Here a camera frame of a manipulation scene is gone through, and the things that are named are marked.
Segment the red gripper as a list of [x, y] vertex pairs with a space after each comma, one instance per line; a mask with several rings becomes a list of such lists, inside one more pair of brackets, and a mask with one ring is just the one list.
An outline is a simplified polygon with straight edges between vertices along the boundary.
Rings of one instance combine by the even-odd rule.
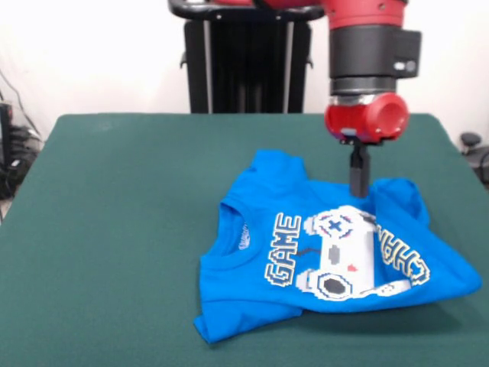
[[394, 141], [409, 123], [405, 101], [396, 93], [377, 95], [335, 96], [325, 111], [329, 133], [344, 143], [355, 142], [349, 161], [351, 193], [366, 197], [369, 192], [371, 157], [366, 145]]

